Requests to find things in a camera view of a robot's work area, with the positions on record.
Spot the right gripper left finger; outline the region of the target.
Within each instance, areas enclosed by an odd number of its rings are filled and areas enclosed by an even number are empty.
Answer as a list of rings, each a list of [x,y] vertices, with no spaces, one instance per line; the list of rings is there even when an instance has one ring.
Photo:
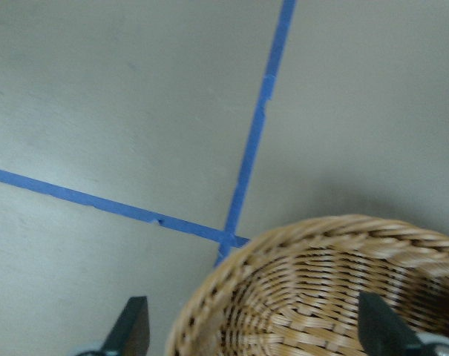
[[[146,356],[149,346],[148,298],[130,297],[103,344],[79,355]]]

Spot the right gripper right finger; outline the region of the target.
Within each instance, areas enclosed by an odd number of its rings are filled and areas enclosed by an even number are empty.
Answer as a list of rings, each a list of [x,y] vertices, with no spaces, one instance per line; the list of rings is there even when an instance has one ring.
[[[367,355],[432,355],[430,346],[374,293],[358,296],[358,340]]]

